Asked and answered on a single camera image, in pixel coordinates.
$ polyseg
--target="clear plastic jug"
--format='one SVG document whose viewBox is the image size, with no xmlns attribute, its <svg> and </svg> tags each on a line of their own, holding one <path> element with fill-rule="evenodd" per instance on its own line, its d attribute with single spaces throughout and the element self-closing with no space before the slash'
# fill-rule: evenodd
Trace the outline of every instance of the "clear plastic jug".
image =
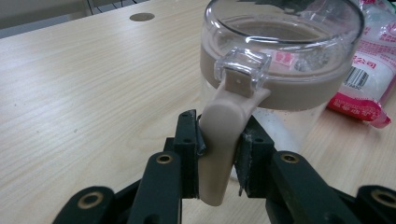
<svg viewBox="0 0 396 224">
<path fill-rule="evenodd" d="M 247 88 L 241 91 L 246 97 L 269 91 L 253 115 L 276 149 L 298 152 L 345 79 L 363 23 L 348 0 L 211 1 L 202 30 L 202 107 L 213 100 L 227 71 L 242 74 L 250 86 L 238 78 L 234 84 Z M 227 159 L 211 159 L 208 150 L 199 161 L 205 167 L 199 168 L 200 194 L 204 202 L 219 205 L 226 184 L 214 188 L 214 182 L 230 175 L 234 149 Z"/>
</svg>

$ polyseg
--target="plastic bag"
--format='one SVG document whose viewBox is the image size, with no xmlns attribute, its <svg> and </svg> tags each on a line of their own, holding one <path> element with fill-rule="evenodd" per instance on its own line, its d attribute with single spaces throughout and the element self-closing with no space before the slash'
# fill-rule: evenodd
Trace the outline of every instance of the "plastic bag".
<svg viewBox="0 0 396 224">
<path fill-rule="evenodd" d="M 328 107 L 368 121 L 376 128 L 391 123 L 382 108 L 396 82 L 396 13 L 386 0 L 360 0 L 365 28 L 353 64 Z"/>
</svg>

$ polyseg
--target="wooden table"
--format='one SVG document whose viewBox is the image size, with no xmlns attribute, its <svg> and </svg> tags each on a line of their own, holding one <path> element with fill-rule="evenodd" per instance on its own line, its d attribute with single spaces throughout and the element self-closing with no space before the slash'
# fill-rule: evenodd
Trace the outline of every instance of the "wooden table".
<svg viewBox="0 0 396 224">
<path fill-rule="evenodd" d="M 141 178 L 199 106 L 207 1 L 152 0 L 0 40 L 0 223 L 50 223 L 89 186 L 116 192 Z M 155 15 L 131 21 L 135 13 Z M 385 106 L 396 118 L 396 96 Z M 396 189 L 396 127 L 325 111 L 302 154 L 332 186 Z M 265 223 L 264 200 L 183 202 L 184 223 Z"/>
</svg>

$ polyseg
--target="floor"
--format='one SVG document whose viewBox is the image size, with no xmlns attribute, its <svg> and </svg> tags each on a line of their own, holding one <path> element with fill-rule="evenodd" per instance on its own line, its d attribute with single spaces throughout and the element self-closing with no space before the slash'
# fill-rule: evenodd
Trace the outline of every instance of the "floor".
<svg viewBox="0 0 396 224">
<path fill-rule="evenodd" d="M 138 4 L 138 3 L 141 3 L 141 2 L 145 2 L 145 1 L 147 1 L 147 0 L 134 0 L 134 1 L 133 0 L 123 0 L 122 1 L 122 6 L 126 7 L 126 6 L 130 6 L 130 5 L 133 5 L 133 4 Z M 92 8 L 92 13 L 93 13 L 93 15 L 95 15 L 95 14 L 99 14 L 99 13 L 106 12 L 106 11 L 109 11 L 109 10 L 114 10 L 116 8 L 119 8 L 119 7 L 121 7 L 121 2 L 117 2 L 117 3 L 114 3 L 114 4 L 107 5 L 107 6 Z M 67 22 L 67 21 L 68 21 L 68 17 L 67 16 L 60 16 L 60 17 L 55 17 L 55 18 L 51 18 L 51 19 L 48 19 L 48 20 L 35 21 L 35 22 L 24 24 L 24 25 L 19 25 L 19 26 L 14 26 L 14 27 L 2 29 L 2 30 L 0 30 L 0 38 L 5 38 L 5 37 L 13 36 L 13 35 L 18 35 L 18 34 L 23 34 L 23 33 L 26 33 L 26 32 L 30 32 L 30 31 L 41 29 L 41 28 L 45 28 L 45 27 L 49 27 L 49 26 L 56 25 L 56 24 L 63 23 L 63 22 Z"/>
</svg>

